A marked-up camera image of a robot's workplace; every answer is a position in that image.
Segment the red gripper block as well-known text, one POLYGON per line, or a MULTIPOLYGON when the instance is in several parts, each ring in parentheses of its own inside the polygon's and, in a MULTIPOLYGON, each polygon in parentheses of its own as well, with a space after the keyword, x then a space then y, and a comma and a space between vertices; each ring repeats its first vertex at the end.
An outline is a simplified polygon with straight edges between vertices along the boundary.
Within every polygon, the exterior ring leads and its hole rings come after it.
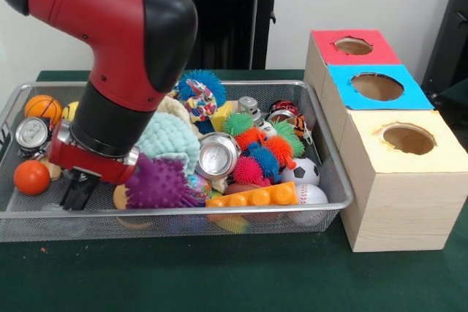
POLYGON ((67 169, 65 174, 70 181, 61 206, 64 210, 83 210, 98 184, 97 176, 104 182, 123 184, 136 170, 138 157, 139 149, 136 147, 122 159, 106 158, 76 145, 66 144, 54 135, 49 161, 67 169), (91 174, 80 187, 79 170, 91 174))

